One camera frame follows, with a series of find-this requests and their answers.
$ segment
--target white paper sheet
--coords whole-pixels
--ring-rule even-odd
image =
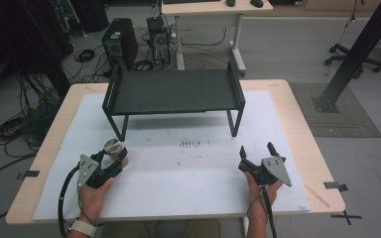
[[[237,169],[239,150],[260,165],[272,142],[293,186],[283,185],[273,205],[276,213],[307,212],[293,156],[268,91],[244,91],[246,106],[237,137],[231,137],[225,111],[130,116],[126,139],[129,164],[110,188],[102,219],[238,217],[247,210],[247,182]],[[64,179],[80,154],[96,154],[116,138],[101,109],[103,94],[84,95],[51,167],[34,220],[56,220]],[[123,117],[115,116],[118,128]],[[103,167],[110,165],[109,158]],[[67,189],[63,217],[79,215],[75,183]]]

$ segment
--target keyboard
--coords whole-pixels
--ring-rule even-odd
[[[163,0],[164,4],[178,4],[178,3],[198,3],[198,2],[218,2],[220,0]]]

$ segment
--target desk leg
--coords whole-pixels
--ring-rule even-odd
[[[176,29],[176,63],[178,70],[185,70],[184,51],[182,50],[182,32],[180,28],[179,16],[175,16]]]
[[[236,31],[234,32],[234,41],[230,42],[231,51],[233,53],[234,59],[236,60],[237,67],[239,68],[240,73],[244,75],[246,73],[246,66],[244,65],[242,55],[239,52],[239,40],[240,40],[240,31],[243,22],[243,14],[237,15],[236,20]]]

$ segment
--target computer mouse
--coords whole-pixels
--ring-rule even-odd
[[[225,0],[225,3],[229,7],[234,7],[234,5],[236,4],[236,0]]]
[[[250,4],[257,8],[262,8],[264,6],[264,1],[262,0],[250,0]]]

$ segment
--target watch strap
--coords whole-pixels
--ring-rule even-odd
[[[89,237],[91,237],[95,230],[97,229],[95,226],[93,225],[90,225],[86,222],[83,222],[83,221],[80,221],[78,219],[76,219],[72,226],[70,227],[71,230],[75,230],[75,231],[79,231]]]

